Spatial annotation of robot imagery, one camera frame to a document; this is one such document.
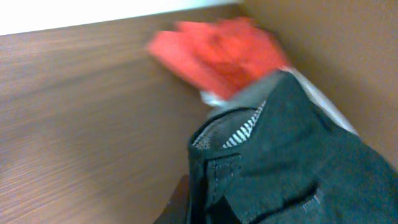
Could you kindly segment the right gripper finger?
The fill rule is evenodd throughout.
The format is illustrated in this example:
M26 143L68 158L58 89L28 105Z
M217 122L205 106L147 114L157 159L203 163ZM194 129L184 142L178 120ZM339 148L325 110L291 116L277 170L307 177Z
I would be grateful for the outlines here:
M164 210L154 224L190 223L190 177L185 174L179 180Z

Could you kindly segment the black shorts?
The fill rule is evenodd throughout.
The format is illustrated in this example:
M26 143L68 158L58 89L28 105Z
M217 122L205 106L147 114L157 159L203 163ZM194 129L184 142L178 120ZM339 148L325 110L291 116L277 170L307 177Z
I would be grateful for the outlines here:
M397 172L289 72L190 138L187 223L396 223Z

